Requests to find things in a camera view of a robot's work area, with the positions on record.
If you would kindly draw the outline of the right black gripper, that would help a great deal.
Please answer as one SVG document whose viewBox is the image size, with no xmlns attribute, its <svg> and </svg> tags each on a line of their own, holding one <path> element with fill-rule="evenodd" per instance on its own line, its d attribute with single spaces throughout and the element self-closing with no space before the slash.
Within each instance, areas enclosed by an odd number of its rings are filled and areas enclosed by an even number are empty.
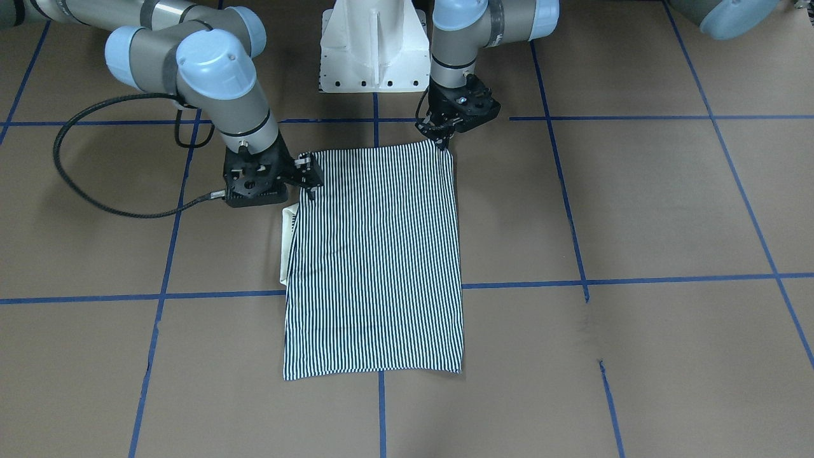
<svg viewBox="0 0 814 458">
<path fill-rule="evenodd" d="M 316 189 L 324 186 L 324 173 L 317 154 L 306 151 L 293 159 L 282 134 L 261 153 L 247 147 L 226 150 L 223 177 L 226 205 L 242 208 L 279 205 L 289 199 L 288 185 L 299 186 L 309 201 L 316 200 Z"/>
</svg>

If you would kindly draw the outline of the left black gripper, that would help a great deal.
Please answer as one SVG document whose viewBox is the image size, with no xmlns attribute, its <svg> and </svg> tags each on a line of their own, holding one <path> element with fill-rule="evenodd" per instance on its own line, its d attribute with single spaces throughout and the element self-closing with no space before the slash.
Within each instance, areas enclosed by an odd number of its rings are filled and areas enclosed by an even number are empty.
<svg viewBox="0 0 814 458">
<path fill-rule="evenodd" d="M 418 103 L 416 128 L 425 138 L 447 151 L 456 133 L 464 133 L 495 119 L 501 104 L 492 90 L 474 74 L 465 75 L 461 87 L 448 88 L 434 80 Z"/>
</svg>

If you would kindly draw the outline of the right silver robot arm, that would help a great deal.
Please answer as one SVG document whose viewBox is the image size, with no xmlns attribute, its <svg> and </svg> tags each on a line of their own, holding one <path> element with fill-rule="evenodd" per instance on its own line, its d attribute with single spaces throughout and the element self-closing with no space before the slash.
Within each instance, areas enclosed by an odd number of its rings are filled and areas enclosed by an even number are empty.
<svg viewBox="0 0 814 458">
<path fill-rule="evenodd" d="M 221 199 L 232 207 L 275 205 L 299 186 L 308 199 L 324 183 L 313 153 L 292 158 L 261 87 L 254 58 L 266 46 L 261 19 L 248 8 L 218 10 L 187 1 L 3 1 L 2 28 L 35 21 L 84 24 L 109 32 L 105 61 L 110 73 L 137 89 L 98 102 L 73 116 L 53 142 L 53 164 L 67 185 L 102 211 L 78 188 L 60 159 L 67 131 L 83 117 L 125 101 L 168 99 L 200 108 L 226 143 L 226 187 L 196 198 Z"/>
</svg>

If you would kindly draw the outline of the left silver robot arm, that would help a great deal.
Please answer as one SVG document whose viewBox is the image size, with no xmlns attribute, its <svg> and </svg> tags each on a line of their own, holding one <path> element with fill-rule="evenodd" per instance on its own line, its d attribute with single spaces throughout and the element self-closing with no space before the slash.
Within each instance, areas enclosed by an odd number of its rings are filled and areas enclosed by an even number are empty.
<svg viewBox="0 0 814 458">
<path fill-rule="evenodd" d="M 682 17 L 715 40 L 744 35 L 776 8 L 776 1 L 669 1 Z M 417 131 L 440 150 L 450 139 L 495 119 L 500 102 L 477 76 L 479 51 L 534 41 L 557 28 L 558 1 L 437 1 L 431 15 L 431 67 L 416 114 Z"/>
</svg>

